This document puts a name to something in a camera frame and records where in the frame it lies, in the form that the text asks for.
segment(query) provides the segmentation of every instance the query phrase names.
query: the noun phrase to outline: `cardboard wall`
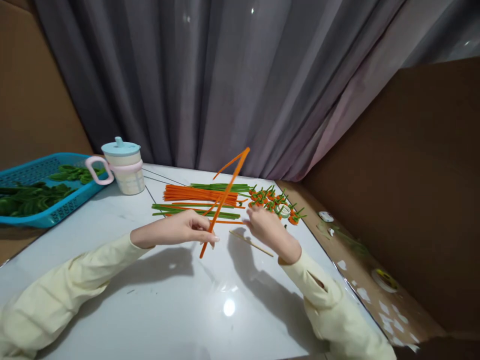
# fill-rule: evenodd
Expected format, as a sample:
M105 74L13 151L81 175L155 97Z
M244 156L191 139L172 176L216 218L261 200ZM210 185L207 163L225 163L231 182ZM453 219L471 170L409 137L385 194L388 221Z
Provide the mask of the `cardboard wall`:
M58 152L92 154L32 5L0 0L0 170Z
M398 71L303 185L449 333L479 338L480 58Z
M394 347L397 360L473 360L480 359L480 342L438 337L422 342L414 353L408 347Z

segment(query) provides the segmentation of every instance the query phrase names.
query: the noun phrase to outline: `child's hand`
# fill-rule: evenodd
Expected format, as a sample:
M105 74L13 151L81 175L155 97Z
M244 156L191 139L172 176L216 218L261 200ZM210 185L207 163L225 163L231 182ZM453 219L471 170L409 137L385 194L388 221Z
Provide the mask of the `child's hand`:
M193 210L185 210L133 230L130 241L139 248L148 249L155 245L177 245L190 241L216 243L220 238L207 230L210 220Z
M287 264L294 264L302 255L299 242L284 228L278 215L260 206L249 208L250 220L243 220L253 236L271 248Z

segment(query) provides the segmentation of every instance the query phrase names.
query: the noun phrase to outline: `child's right hand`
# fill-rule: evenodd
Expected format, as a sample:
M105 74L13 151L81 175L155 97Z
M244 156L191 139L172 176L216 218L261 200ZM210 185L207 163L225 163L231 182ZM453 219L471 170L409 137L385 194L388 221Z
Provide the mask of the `child's right hand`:
M271 248L287 264L294 264L302 255L302 248L293 236L284 228L278 215L261 206L253 206L246 213L250 220L243 223L253 236Z

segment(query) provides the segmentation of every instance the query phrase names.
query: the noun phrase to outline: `wrist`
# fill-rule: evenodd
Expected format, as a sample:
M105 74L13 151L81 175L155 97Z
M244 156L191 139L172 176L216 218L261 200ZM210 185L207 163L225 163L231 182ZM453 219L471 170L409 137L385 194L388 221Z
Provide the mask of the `wrist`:
M144 227L138 227L130 233L130 242L140 249L151 249L155 244L148 240Z
M290 234L281 242L278 256L288 265L295 264L302 256L302 247L296 238Z

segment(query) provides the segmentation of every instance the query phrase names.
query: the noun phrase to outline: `light blue cup lid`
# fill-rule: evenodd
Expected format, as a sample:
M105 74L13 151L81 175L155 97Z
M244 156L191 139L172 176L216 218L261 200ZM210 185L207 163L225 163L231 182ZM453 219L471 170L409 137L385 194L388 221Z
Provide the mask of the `light blue cup lid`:
M120 136L115 137L115 142L109 142L101 147L105 155L112 157L125 157L140 151L140 145L133 142L124 142Z

